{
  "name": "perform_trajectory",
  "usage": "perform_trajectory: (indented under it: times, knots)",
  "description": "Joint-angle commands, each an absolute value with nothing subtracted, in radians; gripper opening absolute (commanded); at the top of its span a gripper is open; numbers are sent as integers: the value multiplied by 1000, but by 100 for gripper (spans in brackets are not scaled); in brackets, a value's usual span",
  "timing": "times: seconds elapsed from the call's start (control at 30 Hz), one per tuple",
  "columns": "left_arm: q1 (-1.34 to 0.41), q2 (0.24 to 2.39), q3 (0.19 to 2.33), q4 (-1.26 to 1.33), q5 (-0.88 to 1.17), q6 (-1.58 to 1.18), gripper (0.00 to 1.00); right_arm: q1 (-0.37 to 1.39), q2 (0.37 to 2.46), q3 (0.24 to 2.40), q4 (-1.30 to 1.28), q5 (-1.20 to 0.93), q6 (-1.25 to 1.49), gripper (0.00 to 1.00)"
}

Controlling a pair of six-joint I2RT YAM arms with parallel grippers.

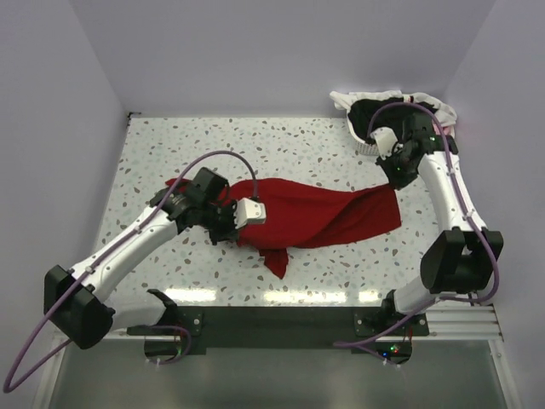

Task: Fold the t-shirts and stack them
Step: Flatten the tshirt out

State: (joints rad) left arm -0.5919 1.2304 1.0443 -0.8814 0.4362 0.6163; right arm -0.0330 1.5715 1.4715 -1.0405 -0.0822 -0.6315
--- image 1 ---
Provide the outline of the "red t shirt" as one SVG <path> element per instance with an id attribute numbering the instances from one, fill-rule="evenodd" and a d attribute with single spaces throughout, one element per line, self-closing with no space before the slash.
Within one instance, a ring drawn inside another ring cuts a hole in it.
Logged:
<path id="1" fill-rule="evenodd" d="M 258 188 L 266 222 L 244 228 L 236 243 L 258 250 L 265 266 L 280 279 L 286 274 L 291 247 L 346 245 L 401 226 L 396 193 L 387 184 L 344 192 L 267 178 L 258 181 Z"/>

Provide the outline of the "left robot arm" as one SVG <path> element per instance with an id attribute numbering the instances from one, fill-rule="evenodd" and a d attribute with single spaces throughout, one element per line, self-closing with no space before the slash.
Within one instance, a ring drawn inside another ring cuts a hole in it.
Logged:
<path id="1" fill-rule="evenodd" d="M 156 249 L 188 228 L 209 233 L 213 244 L 236 239 L 249 223 L 251 199 L 221 202 L 227 180 L 202 168 L 180 191 L 159 191 L 141 214 L 95 254 L 71 268 L 52 267 L 44 277 L 43 313 L 81 349 L 90 349 L 111 331 L 149 326 L 157 334 L 175 328 L 176 305 L 161 291 L 114 307 L 108 300 L 131 271 Z"/>

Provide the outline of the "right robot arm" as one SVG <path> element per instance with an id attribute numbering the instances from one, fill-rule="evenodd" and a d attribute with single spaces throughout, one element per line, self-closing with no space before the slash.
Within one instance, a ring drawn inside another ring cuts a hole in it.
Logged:
<path id="1" fill-rule="evenodd" d="M 391 187 L 401 190 L 416 178 L 423 180 L 439 229 L 422 256 L 418 277 L 389 294 L 391 307 L 379 314 L 381 328 L 397 335 L 409 325 L 409 314 L 439 300 L 466 302 L 472 292 L 480 302 L 490 299 L 498 285 L 503 237 L 486 226 L 473 205 L 455 138 L 424 110 L 410 113 L 399 134 L 390 125 L 371 123 L 369 135 Z"/>

